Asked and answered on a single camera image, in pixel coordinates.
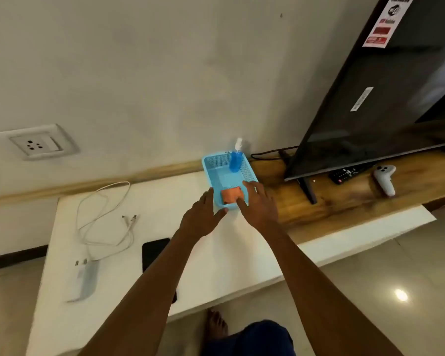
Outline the person's left hand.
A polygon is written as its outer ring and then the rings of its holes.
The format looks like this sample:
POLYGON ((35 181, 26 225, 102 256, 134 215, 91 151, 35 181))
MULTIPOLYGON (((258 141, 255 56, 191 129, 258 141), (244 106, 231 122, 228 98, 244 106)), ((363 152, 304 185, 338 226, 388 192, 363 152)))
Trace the person's left hand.
POLYGON ((189 237, 194 242, 210 234, 218 225, 214 225, 212 218, 214 211, 214 189, 210 187, 200 199, 184 214, 178 233, 189 237))

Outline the black smartphone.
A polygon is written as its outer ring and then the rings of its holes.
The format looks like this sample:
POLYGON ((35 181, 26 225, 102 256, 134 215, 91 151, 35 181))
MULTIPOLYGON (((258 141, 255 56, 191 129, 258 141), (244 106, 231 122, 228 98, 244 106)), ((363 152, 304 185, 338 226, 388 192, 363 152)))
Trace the black smartphone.
POLYGON ((165 250, 167 245, 171 242, 170 238, 162 238, 153 241, 143 243, 141 248, 141 260, 142 260, 142 274, 145 280, 145 288, 148 294, 152 296, 158 296, 161 298, 163 293, 161 286, 168 280, 175 279, 178 275, 178 265, 175 264, 174 259, 164 263, 164 266, 157 268, 157 272, 154 275, 148 269, 152 268, 152 264, 159 259, 160 254, 165 250))

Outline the person's bare foot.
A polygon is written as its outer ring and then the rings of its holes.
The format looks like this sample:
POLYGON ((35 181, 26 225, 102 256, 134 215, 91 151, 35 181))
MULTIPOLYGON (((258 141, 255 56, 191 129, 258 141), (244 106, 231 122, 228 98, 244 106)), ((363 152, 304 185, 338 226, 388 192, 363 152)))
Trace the person's bare foot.
POLYGON ((219 311, 209 309, 206 316, 203 343, 223 339, 229 335, 228 325, 219 311))

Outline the black flat screen television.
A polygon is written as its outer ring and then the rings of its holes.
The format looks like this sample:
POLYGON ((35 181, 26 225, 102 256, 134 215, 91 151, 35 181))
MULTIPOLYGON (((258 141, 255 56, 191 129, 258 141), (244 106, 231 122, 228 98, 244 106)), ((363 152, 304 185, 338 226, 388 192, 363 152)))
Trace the black flat screen television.
POLYGON ((362 47, 386 2, 362 29, 286 181, 445 145, 445 0, 414 0, 386 48, 362 47), (350 112, 367 87, 374 89, 350 112))

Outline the red and white sticker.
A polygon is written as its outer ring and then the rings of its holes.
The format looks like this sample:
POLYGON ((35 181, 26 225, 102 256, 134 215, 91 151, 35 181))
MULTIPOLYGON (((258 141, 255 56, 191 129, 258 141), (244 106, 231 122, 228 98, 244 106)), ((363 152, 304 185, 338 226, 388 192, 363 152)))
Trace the red and white sticker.
POLYGON ((374 23, 362 47, 386 48, 413 1, 414 0, 387 0, 385 7, 374 23))

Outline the white charger adapter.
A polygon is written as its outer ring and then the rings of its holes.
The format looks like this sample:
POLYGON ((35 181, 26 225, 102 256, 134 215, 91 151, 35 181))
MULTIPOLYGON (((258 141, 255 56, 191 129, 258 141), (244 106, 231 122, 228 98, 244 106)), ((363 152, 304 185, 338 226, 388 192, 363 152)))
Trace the white charger adapter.
POLYGON ((71 267, 65 286, 66 303, 73 303, 89 298, 97 285, 100 262, 83 258, 75 261, 71 267))

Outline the blue spray bottle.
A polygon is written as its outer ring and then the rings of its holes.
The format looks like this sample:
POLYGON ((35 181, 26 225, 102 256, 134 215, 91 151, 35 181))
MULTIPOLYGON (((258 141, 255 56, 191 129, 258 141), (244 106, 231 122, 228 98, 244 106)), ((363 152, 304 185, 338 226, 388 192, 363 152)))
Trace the blue spray bottle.
POLYGON ((231 151, 229 170, 232 173, 239 172, 239 170, 242 166, 243 159, 244 159, 242 147, 243 147, 243 139, 241 137, 238 137, 237 141, 235 143, 234 149, 231 151))

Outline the black remote control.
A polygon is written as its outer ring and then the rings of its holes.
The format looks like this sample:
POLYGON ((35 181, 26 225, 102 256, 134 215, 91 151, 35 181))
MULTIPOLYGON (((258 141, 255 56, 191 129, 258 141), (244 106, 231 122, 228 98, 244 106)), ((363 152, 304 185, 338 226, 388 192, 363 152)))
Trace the black remote control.
POLYGON ((336 169, 328 173, 328 178, 336 185, 341 185, 358 176, 359 174, 370 170, 375 164, 376 162, 369 162, 351 167, 336 169))

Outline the person's right hand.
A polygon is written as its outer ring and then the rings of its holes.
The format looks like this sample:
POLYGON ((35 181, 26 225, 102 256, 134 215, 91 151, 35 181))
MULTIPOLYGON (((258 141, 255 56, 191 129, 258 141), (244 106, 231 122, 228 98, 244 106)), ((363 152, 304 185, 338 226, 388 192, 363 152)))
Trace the person's right hand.
POLYGON ((268 228, 279 223, 277 206, 265 187, 256 181, 243 181, 248 193, 248 215, 245 220, 259 233, 263 234, 268 228))

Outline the light blue plastic basket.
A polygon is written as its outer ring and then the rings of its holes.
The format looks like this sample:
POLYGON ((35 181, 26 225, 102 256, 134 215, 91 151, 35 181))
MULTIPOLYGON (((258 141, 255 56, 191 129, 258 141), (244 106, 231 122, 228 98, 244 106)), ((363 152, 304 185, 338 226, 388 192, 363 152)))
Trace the light blue plastic basket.
POLYGON ((243 185, 243 181, 258 182, 258 179, 246 156, 244 154, 242 156, 242 165, 237 172, 231 172, 230 170, 231 151, 207 155, 201 160, 209 186, 214 190, 214 206, 218 209, 228 208, 232 210, 238 208, 237 203, 225 204, 221 194, 223 190, 234 187, 241 188, 245 203, 249 203, 248 191, 243 185))

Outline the person's blue trouser leg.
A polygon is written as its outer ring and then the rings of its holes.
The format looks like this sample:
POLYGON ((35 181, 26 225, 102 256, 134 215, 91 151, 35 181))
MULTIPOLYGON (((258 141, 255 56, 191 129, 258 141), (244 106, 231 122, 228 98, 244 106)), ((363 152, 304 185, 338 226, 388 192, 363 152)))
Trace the person's blue trouser leg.
POLYGON ((296 353, 288 330, 265 319, 235 334, 207 341, 201 356, 296 356, 296 353))

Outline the person's left forearm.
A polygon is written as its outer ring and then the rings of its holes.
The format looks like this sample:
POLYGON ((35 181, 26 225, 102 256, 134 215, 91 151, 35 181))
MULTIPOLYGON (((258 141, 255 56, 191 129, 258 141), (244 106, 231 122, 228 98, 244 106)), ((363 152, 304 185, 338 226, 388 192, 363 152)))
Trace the person's left forearm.
POLYGON ((183 270, 209 233, 181 226, 78 356, 156 356, 183 270))

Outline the person's right forearm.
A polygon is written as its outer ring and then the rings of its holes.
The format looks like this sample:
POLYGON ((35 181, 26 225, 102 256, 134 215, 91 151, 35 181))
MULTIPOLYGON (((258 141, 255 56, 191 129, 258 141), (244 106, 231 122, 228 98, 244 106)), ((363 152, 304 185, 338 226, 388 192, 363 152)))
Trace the person's right forearm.
POLYGON ((404 356, 277 222, 250 224, 274 254, 316 356, 404 356))

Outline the black television stand leg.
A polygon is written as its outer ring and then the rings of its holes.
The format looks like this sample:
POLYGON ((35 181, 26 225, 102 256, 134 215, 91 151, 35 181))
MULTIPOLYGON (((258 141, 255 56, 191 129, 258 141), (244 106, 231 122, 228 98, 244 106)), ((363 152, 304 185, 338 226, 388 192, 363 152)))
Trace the black television stand leg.
POLYGON ((303 177, 297 179, 300 188, 302 189, 303 193, 307 197, 310 204, 315 205, 317 204, 317 197, 315 195, 314 189, 313 189, 313 181, 310 178, 303 177))

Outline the white handheld controller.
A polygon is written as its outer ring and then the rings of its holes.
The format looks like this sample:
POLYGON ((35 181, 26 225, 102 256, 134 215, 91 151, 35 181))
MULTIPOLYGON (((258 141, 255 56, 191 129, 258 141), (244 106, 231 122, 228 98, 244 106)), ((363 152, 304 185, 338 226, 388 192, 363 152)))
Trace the white handheld controller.
POLYGON ((392 184, 392 175, 395 173, 394 165, 378 166, 373 172, 373 177, 377 184, 381 187, 387 197, 396 195, 395 188, 392 184))

